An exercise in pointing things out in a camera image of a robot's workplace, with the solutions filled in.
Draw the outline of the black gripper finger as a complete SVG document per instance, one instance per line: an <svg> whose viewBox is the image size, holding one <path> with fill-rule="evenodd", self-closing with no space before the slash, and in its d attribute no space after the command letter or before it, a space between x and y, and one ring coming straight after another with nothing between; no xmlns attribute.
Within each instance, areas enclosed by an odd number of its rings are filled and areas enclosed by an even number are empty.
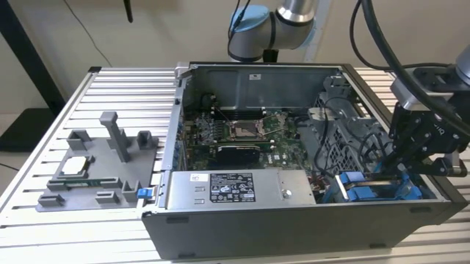
<svg viewBox="0 0 470 264"><path fill-rule="evenodd" d="M394 175L412 170L422 162L422 142L414 139L392 140L392 148L380 162L380 173Z"/></svg>
<svg viewBox="0 0 470 264"><path fill-rule="evenodd" d="M439 177L464 177L467 175L467 168L459 158L459 153L454 152L435 158L430 164L422 164L418 174Z"/></svg>

